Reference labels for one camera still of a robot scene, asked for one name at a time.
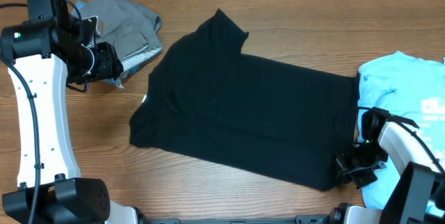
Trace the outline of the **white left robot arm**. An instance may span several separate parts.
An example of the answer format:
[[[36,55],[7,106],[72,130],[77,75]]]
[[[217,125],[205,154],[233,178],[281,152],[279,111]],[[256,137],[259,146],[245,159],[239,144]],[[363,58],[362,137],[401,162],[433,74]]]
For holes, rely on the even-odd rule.
[[[27,0],[29,18],[1,32],[1,61],[17,98],[21,158],[17,190],[2,196],[19,223],[144,223],[111,200],[105,183],[81,175],[70,141],[66,92],[123,71],[113,45],[97,42],[98,19],[69,0]]]

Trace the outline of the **black t-shirt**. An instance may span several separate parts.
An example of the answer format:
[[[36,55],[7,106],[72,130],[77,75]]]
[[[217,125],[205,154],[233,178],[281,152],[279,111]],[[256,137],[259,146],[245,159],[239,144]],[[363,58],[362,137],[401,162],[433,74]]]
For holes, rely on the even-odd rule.
[[[347,151],[358,82],[243,54],[223,11],[176,41],[149,75],[129,141],[326,191]]]

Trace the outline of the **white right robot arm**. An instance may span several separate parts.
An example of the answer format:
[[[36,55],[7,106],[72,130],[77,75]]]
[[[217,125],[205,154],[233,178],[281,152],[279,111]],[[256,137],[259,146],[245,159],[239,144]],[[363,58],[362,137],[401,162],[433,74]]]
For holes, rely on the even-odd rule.
[[[340,182],[361,189],[376,181],[375,170],[391,160],[400,179],[383,209],[341,203],[326,223],[443,223],[427,212],[429,203],[444,209],[444,167],[415,132],[415,121],[384,109],[367,108],[362,115],[361,143],[337,153],[334,163]]]

